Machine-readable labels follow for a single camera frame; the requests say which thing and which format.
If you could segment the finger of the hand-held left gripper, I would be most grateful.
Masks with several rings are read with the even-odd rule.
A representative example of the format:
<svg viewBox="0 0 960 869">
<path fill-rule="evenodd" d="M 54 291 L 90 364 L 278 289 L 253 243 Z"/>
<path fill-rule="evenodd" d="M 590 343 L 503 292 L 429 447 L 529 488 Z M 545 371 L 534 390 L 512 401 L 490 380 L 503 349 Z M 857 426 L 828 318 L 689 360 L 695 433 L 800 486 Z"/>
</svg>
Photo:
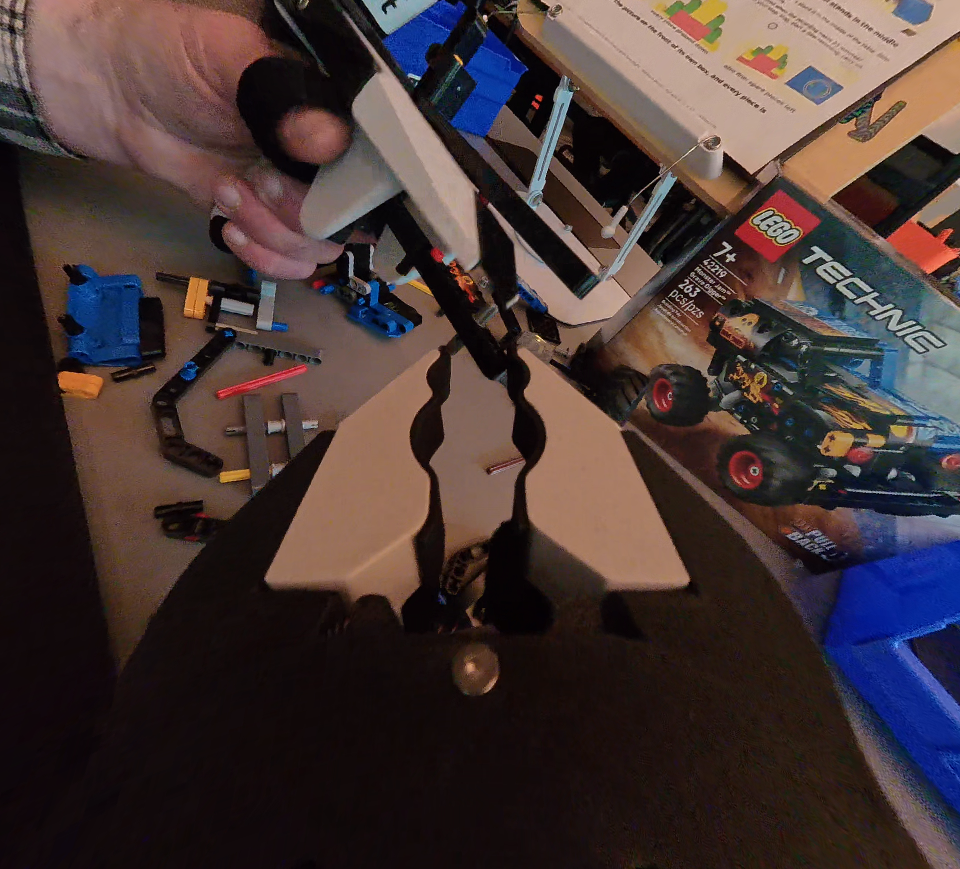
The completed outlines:
<svg viewBox="0 0 960 869">
<path fill-rule="evenodd" d="M 433 247 L 470 270 L 481 261 L 477 194 L 392 74 L 377 72 L 353 100 L 354 121 L 406 193 Z"/>
</svg>

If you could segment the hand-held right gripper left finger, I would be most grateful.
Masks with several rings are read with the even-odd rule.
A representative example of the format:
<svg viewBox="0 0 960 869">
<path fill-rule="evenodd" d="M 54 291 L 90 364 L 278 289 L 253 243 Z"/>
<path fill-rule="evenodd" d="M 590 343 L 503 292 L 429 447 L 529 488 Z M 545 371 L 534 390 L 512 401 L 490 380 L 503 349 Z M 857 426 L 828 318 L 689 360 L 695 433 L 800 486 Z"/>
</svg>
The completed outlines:
<svg viewBox="0 0 960 869">
<path fill-rule="evenodd" d="M 268 568 L 271 589 L 379 596 L 408 626 L 435 620 L 446 533 L 430 463 L 450 377 L 441 347 L 341 422 Z"/>
</svg>

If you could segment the red toy axle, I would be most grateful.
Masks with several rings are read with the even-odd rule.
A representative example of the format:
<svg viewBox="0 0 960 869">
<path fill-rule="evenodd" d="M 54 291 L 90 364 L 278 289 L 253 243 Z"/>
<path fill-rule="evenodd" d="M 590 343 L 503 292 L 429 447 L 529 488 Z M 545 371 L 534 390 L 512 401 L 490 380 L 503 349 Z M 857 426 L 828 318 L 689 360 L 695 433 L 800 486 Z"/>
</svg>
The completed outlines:
<svg viewBox="0 0 960 869">
<path fill-rule="evenodd" d="M 306 363 L 298 363 L 284 369 L 270 371 L 256 378 L 243 380 L 228 386 L 217 389 L 213 396 L 219 401 L 236 398 L 239 396 L 255 393 L 258 390 L 280 383 L 285 383 L 298 376 L 306 374 L 310 369 Z"/>
</svg>

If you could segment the black toy truck chassis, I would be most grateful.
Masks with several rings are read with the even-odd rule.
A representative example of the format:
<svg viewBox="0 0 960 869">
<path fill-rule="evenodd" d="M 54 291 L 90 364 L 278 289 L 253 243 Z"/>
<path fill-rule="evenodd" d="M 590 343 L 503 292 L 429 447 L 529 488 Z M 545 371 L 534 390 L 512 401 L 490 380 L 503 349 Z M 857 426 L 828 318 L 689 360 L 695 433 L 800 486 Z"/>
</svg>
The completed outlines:
<svg viewBox="0 0 960 869">
<path fill-rule="evenodd" d="M 520 282 L 527 282 L 528 271 L 522 266 L 522 257 L 530 256 L 530 253 L 526 251 L 522 241 L 515 238 L 510 227 L 503 224 L 498 213 L 482 203 L 478 195 L 478 185 L 472 175 L 476 171 L 477 163 L 489 163 L 485 155 L 443 118 L 437 107 L 414 94 L 413 87 L 408 81 L 402 80 L 402 73 L 396 65 L 381 62 L 378 67 L 378 72 L 380 71 L 393 75 L 402 84 L 414 106 L 438 134 L 447 151 L 474 186 L 481 248 L 480 263 L 474 268 L 480 267 L 486 272 L 490 284 L 489 296 L 493 300 L 494 311 L 502 317 L 507 329 L 506 336 L 498 338 L 489 331 L 485 323 L 478 321 L 476 310 L 471 307 L 467 295 L 451 274 L 450 265 L 446 263 L 450 256 L 433 247 L 409 208 L 406 193 L 402 188 L 377 209 L 385 233 L 395 239 L 401 252 L 395 266 L 404 273 L 414 270 L 422 277 L 462 347 L 467 350 L 481 373 L 488 379 L 497 379 L 507 371 L 508 355 L 521 334 L 514 314 L 514 305 L 520 296 Z M 545 275 L 548 283 L 557 284 L 561 293 L 571 296 L 554 275 L 546 272 Z M 587 299 L 594 290 L 583 299 L 573 299 Z"/>
</svg>

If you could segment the person's left hand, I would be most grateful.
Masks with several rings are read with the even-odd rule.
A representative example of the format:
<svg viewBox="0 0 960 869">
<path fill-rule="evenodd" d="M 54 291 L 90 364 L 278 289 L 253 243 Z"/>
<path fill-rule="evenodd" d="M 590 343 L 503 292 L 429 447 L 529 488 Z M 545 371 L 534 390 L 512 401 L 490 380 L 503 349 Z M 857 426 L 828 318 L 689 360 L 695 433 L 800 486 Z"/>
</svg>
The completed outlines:
<svg viewBox="0 0 960 869">
<path fill-rule="evenodd" d="M 343 246 L 305 235 L 306 187 L 262 159 L 239 79 L 281 50 L 254 23 L 166 0 L 30 0 L 26 56 L 42 118 L 67 150 L 135 169 L 226 217 L 225 246 L 304 280 Z"/>
</svg>

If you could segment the blue plastic storage bin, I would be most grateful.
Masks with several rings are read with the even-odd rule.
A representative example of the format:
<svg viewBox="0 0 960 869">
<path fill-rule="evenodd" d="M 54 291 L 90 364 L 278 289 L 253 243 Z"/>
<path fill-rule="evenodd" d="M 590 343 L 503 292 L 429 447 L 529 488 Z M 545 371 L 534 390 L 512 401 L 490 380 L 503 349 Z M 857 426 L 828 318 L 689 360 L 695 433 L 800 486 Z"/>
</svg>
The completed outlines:
<svg viewBox="0 0 960 869">
<path fill-rule="evenodd" d="M 438 0 L 386 35 L 383 44 L 408 78 L 419 81 L 427 71 L 429 48 L 447 40 L 465 11 L 462 2 Z M 526 66 L 496 35 L 486 33 L 465 62 L 465 70 L 474 81 L 473 89 L 457 112 L 447 117 L 455 128 L 485 137 L 520 83 Z"/>
</svg>

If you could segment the long grey toy plate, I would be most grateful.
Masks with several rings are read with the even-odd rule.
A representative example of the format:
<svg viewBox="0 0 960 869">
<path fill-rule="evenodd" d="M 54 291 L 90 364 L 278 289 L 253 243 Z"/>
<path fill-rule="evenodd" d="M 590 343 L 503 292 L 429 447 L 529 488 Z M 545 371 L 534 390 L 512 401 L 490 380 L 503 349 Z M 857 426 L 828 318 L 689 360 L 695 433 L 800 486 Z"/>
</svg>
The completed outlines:
<svg viewBox="0 0 960 869">
<path fill-rule="evenodd" d="M 323 362 L 321 349 L 297 338 L 259 330 L 234 328 L 233 331 L 236 346 L 259 354 L 265 360 L 264 364 L 269 365 L 274 359 L 291 359 L 308 366 L 318 366 Z"/>
</svg>

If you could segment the black angled toy beam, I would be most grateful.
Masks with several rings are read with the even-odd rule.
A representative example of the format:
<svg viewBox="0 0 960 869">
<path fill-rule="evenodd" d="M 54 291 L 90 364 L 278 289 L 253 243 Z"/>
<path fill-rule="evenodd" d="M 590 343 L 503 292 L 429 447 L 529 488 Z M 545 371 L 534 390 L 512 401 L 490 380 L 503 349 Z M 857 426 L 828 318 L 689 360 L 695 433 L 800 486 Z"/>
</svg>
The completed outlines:
<svg viewBox="0 0 960 869">
<path fill-rule="evenodd" d="M 178 403 L 186 392 L 209 371 L 210 367 L 236 341 L 232 327 L 216 329 L 211 339 L 197 353 L 183 363 L 179 370 L 153 395 L 150 412 L 153 418 L 161 456 L 174 466 L 205 479 L 217 477 L 223 460 L 197 444 L 186 440 Z"/>
</svg>

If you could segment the monster truck toy set box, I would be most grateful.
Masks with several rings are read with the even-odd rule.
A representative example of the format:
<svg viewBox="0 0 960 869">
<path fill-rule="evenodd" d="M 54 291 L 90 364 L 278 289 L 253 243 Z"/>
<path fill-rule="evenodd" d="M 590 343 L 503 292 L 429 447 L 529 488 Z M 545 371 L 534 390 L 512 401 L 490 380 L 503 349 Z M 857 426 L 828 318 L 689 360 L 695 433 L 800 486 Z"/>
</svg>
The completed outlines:
<svg viewBox="0 0 960 869">
<path fill-rule="evenodd" d="M 814 573 L 957 543 L 958 302 L 779 177 L 610 321 L 640 429 Z"/>
</svg>

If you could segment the yellow black toy assembly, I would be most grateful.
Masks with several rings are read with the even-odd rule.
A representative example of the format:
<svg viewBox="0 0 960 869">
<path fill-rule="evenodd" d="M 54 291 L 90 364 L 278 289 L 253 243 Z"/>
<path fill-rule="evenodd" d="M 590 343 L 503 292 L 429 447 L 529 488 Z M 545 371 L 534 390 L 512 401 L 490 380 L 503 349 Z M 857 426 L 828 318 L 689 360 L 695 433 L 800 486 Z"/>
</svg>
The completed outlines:
<svg viewBox="0 0 960 869">
<path fill-rule="evenodd" d="M 157 282 L 178 287 L 185 293 L 183 316 L 203 320 L 211 325 L 219 322 L 224 313 L 251 319 L 257 331 L 286 333 L 286 323 L 275 315 L 277 285 L 249 271 L 246 281 L 227 283 L 200 276 L 176 275 L 156 272 Z"/>
</svg>

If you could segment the black studded mat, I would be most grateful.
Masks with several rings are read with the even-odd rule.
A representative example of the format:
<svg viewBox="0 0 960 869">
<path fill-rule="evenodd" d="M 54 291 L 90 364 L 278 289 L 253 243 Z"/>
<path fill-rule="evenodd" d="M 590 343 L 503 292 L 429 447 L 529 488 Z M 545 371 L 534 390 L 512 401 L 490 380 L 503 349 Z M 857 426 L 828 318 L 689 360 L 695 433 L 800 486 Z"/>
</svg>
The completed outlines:
<svg viewBox="0 0 960 869">
<path fill-rule="evenodd" d="M 82 777 L 115 684 L 18 161 L 2 148 L 2 867 Z"/>
</svg>

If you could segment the blue toy panel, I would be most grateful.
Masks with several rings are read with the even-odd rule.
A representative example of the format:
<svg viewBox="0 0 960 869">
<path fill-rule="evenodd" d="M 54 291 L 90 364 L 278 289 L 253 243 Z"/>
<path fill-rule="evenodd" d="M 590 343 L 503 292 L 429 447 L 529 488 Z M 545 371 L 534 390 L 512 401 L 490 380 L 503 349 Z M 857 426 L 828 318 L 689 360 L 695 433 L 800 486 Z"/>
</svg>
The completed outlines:
<svg viewBox="0 0 960 869">
<path fill-rule="evenodd" d="M 146 296 L 137 275 L 100 275 L 85 264 L 64 264 L 66 311 L 58 321 L 67 354 L 97 367 L 137 367 L 164 359 L 162 300 Z"/>
</svg>

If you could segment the printed instruction sheet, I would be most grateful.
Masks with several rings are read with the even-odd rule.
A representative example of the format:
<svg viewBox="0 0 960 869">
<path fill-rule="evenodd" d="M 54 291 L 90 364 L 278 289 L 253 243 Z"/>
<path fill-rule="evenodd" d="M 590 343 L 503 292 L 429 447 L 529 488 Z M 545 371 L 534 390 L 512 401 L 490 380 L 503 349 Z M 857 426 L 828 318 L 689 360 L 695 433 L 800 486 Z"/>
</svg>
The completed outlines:
<svg viewBox="0 0 960 869">
<path fill-rule="evenodd" d="M 958 0 L 535 0 L 567 67 L 676 158 L 757 174 L 958 37 Z"/>
</svg>

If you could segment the blue plastic tray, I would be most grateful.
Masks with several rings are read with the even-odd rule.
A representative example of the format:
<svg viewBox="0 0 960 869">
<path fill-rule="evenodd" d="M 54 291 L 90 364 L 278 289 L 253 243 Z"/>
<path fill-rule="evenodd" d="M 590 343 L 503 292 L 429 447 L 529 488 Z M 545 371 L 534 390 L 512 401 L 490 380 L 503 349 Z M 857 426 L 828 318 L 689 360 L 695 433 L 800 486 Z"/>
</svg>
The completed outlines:
<svg viewBox="0 0 960 869">
<path fill-rule="evenodd" d="M 959 543 L 841 573 L 824 647 L 949 805 L 959 808 Z"/>
</svg>

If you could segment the blue toy bracket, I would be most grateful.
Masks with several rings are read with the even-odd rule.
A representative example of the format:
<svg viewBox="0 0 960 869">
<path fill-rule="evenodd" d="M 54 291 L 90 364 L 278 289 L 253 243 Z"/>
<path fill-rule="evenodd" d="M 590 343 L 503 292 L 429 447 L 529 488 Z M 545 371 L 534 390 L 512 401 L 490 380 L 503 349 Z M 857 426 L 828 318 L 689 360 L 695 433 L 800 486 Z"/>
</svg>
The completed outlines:
<svg viewBox="0 0 960 869">
<path fill-rule="evenodd" d="M 333 292 L 346 305 L 346 317 L 365 329 L 390 338 L 408 335 L 423 323 L 423 316 L 395 297 L 378 276 L 370 280 L 351 277 L 334 285 Z"/>
</svg>

